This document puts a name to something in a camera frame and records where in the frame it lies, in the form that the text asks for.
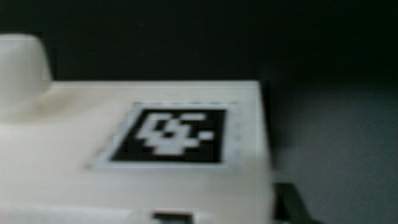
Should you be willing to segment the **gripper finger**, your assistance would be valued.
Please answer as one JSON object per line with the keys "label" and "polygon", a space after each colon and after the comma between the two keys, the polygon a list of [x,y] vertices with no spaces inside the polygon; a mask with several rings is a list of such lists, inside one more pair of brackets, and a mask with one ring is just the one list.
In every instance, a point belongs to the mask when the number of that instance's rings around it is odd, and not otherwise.
{"label": "gripper finger", "polygon": [[291,183],[277,183],[273,189],[273,224],[320,224],[311,216],[295,185]]}

